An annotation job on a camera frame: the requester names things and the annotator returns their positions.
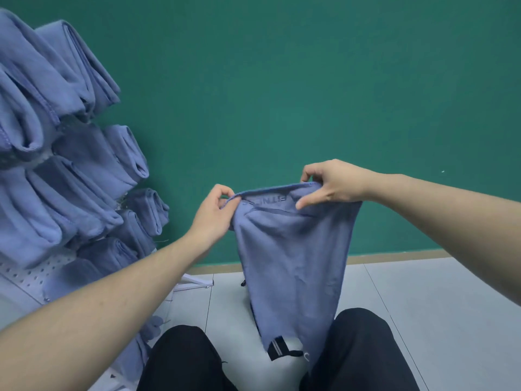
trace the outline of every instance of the person's right hand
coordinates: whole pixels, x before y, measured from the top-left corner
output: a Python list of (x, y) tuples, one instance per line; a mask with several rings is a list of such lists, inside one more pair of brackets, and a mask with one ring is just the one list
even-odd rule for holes
[(297, 210), (322, 202), (357, 202), (368, 200), (378, 173), (338, 159), (307, 165), (302, 170), (301, 182), (322, 181), (322, 188), (300, 198)]

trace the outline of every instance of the teal wall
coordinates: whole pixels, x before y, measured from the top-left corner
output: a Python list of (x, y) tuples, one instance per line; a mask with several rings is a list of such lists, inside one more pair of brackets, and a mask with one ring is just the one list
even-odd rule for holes
[[(297, 181), (340, 158), (521, 200), (521, 0), (3, 0), (30, 25), (66, 19), (122, 88), (162, 240), (215, 183)], [(362, 207), (351, 253), (436, 245)], [(207, 263), (238, 260), (233, 235)]]

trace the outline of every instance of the gray floor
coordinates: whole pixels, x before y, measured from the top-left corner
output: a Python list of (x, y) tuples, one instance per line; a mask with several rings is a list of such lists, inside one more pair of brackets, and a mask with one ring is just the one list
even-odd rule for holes
[[(242, 273), (213, 278), (211, 288), (172, 294), (158, 310), (169, 321), (164, 330), (177, 324), (204, 329), (240, 391), (297, 390), (305, 363), (269, 360), (240, 286)], [(421, 390), (520, 387), (521, 308), (452, 258), (350, 265), (338, 310), (351, 307), (387, 321)]]

